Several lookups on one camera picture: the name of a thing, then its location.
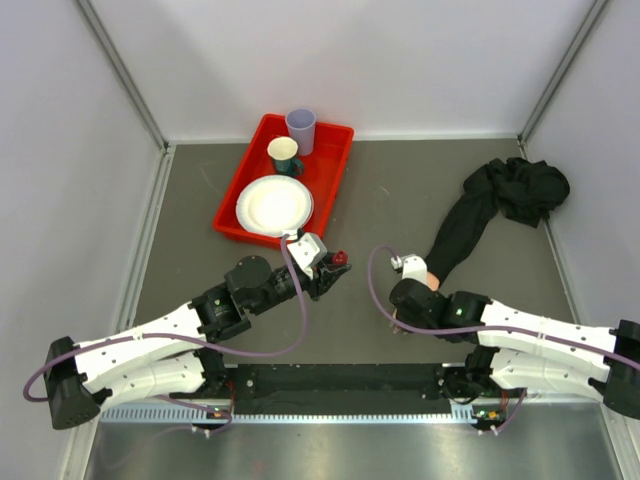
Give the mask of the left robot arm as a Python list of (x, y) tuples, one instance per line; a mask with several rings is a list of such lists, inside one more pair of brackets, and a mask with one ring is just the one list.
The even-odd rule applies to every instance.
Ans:
[(82, 425), (134, 400), (220, 394), (227, 374), (217, 344), (250, 329), (250, 316), (302, 293), (319, 300), (350, 268), (343, 251), (308, 267), (277, 269), (260, 256), (247, 256), (221, 284), (159, 319), (97, 341), (53, 341), (46, 357), (51, 367), (43, 375), (53, 428)]

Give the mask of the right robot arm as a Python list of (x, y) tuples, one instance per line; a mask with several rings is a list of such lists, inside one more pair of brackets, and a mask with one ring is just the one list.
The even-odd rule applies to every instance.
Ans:
[(639, 325), (590, 327), (538, 316), (487, 296), (458, 291), (444, 296), (403, 279), (389, 300), (397, 320), (426, 333), (476, 348), (467, 363), (467, 384), (487, 396), (530, 389), (580, 395), (614, 412), (639, 416)]

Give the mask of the red nail polish bottle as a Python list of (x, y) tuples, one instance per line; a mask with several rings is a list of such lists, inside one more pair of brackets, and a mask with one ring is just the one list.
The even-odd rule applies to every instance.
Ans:
[(332, 263), (334, 265), (346, 265), (348, 263), (348, 254), (343, 250), (335, 252), (332, 256)]

